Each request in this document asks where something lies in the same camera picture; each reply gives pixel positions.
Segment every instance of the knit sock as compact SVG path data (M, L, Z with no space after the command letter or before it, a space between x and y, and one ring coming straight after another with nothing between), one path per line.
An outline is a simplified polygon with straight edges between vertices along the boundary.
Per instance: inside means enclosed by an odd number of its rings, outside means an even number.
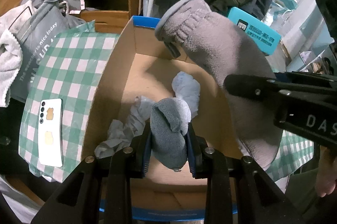
M190 74L180 71L172 81L176 98L187 102L191 110L191 119L198 115L200 84Z
M162 99L152 107L152 152L154 157L169 169L178 170L187 161L184 136L190 121L191 111L182 99Z

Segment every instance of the teal box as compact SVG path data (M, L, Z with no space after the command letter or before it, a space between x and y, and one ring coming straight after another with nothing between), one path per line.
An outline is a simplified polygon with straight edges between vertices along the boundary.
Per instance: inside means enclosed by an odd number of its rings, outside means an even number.
M268 55L274 53L281 40L275 30L239 8L231 8L227 17L250 36L261 51Z

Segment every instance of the gray sock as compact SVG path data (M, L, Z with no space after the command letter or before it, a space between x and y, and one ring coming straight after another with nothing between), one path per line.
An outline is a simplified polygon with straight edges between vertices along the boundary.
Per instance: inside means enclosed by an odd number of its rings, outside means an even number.
M181 0L158 23L158 40L187 55L211 74L220 87L229 74L275 78L255 42L228 18L212 12L204 0ZM273 104L229 95L225 90L239 148L267 168L279 149L282 130L273 124Z
M152 152L169 169L180 169L187 161L184 136L190 121L191 111L182 99L162 99L152 107Z

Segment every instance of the green checkered bag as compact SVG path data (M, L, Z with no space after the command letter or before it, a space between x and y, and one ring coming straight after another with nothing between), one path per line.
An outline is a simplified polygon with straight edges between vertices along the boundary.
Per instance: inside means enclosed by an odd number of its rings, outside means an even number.
M63 182L81 161L88 116L97 85L119 35L73 30L58 34L40 63L20 128L19 154L37 176ZM38 160L38 112L43 99L63 101L61 168Z
M283 131L276 158L266 170L273 181L278 181L312 159L314 143L303 137Z

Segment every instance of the wooden drawer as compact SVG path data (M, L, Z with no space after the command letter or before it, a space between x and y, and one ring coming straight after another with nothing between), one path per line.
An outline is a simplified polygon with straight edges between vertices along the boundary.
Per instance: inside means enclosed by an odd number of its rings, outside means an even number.
M120 34L129 21L127 11L82 11L80 18L86 22L95 20L97 32Z

